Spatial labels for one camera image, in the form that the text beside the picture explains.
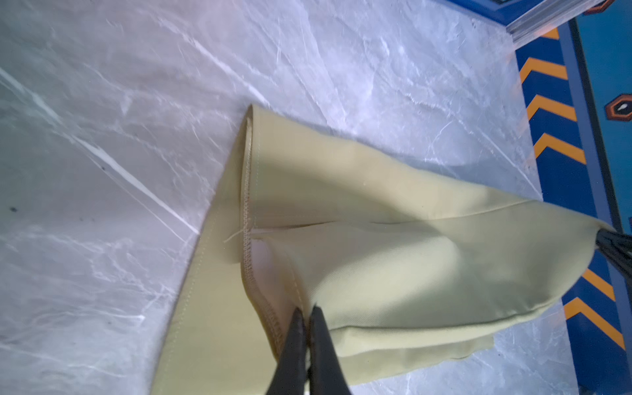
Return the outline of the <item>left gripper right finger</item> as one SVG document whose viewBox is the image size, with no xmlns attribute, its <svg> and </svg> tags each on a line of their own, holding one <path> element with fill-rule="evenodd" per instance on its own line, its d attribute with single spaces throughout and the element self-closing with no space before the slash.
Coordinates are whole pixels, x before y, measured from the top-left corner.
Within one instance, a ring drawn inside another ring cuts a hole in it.
<svg viewBox="0 0 632 395">
<path fill-rule="evenodd" d="M 329 333 L 324 313 L 314 306 L 309 317 L 309 393 L 351 395 Z"/>
</svg>

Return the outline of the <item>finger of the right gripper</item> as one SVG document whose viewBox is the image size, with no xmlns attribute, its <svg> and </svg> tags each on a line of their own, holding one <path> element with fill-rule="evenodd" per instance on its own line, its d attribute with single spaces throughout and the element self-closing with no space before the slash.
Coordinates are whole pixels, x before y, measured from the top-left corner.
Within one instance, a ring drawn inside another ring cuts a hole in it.
<svg viewBox="0 0 632 395">
<path fill-rule="evenodd" d="M 631 278 L 632 239 L 630 235 L 602 229 L 597 232 L 596 245 L 623 278 Z"/>
</svg>

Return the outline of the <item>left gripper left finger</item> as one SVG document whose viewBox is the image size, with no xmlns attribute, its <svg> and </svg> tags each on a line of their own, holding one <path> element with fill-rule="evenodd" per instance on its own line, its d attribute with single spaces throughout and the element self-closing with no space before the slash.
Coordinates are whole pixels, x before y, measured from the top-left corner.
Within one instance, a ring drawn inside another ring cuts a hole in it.
<svg viewBox="0 0 632 395">
<path fill-rule="evenodd" d="M 291 317 L 286 340 L 266 395 L 301 395 L 307 381 L 308 334 L 299 308 Z"/>
</svg>

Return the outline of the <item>olive green skirt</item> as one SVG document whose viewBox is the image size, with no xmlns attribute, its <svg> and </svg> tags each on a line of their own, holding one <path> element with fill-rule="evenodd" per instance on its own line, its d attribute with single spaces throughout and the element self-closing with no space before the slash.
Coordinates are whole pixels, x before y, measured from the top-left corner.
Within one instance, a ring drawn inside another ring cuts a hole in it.
<svg viewBox="0 0 632 395">
<path fill-rule="evenodd" d="M 351 384 L 492 347 L 579 281 L 608 225 L 408 166 L 248 108 L 174 311 L 154 394 L 261 394 L 295 309 Z"/>
</svg>

